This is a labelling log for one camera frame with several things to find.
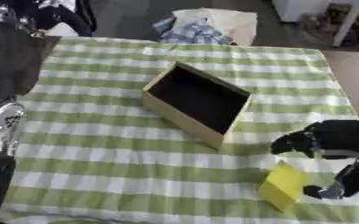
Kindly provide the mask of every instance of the floor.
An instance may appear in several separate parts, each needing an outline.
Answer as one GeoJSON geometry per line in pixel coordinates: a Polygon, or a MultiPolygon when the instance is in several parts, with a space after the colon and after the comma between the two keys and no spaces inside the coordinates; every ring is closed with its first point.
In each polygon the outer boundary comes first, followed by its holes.
{"type": "MultiPolygon", "coordinates": [[[[303,32],[298,25],[279,22],[271,0],[91,0],[98,20],[97,37],[158,40],[151,25],[179,9],[200,7],[258,14],[257,37],[254,46],[285,46],[329,49],[303,32]]],[[[338,50],[358,51],[359,44],[338,50]]]]}

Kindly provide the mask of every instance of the green checkered tablecloth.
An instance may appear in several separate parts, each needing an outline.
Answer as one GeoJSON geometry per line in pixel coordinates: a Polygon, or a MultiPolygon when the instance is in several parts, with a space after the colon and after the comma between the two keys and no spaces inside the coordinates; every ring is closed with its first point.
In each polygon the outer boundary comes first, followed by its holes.
{"type": "Polygon", "coordinates": [[[319,51],[64,38],[28,108],[9,223],[359,223],[359,193],[304,196],[285,213],[257,195],[279,159],[328,185],[348,160],[269,153],[276,137],[325,119],[356,119],[319,51]],[[179,60],[253,93],[221,150],[145,109],[141,88],[179,60]]]}

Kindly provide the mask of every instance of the yellow cube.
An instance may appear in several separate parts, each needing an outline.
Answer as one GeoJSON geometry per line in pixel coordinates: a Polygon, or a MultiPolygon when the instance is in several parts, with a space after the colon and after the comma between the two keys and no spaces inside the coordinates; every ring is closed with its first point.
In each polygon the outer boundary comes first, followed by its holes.
{"type": "Polygon", "coordinates": [[[274,167],[258,193],[280,211],[285,211],[300,199],[306,176],[284,161],[274,167]]]}

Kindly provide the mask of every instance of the table leg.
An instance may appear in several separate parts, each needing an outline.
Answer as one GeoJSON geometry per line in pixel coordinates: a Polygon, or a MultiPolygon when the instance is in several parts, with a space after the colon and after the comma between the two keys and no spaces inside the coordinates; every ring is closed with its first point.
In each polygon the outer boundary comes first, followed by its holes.
{"type": "Polygon", "coordinates": [[[341,42],[343,42],[344,38],[346,37],[349,29],[355,22],[356,18],[359,16],[359,4],[354,4],[350,13],[347,15],[346,19],[343,22],[340,30],[334,37],[334,46],[340,46],[341,42]]]}

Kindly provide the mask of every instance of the cardboard box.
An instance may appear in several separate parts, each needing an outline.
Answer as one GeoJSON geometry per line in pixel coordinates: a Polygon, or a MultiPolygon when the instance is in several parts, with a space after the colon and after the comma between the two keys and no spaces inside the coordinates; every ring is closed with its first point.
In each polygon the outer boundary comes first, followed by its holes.
{"type": "Polygon", "coordinates": [[[179,62],[143,88],[147,108],[215,148],[224,144],[250,97],[239,87],[179,62]]]}
{"type": "Polygon", "coordinates": [[[258,189],[258,194],[280,211],[294,205],[302,196],[306,176],[280,161],[258,189]]]}

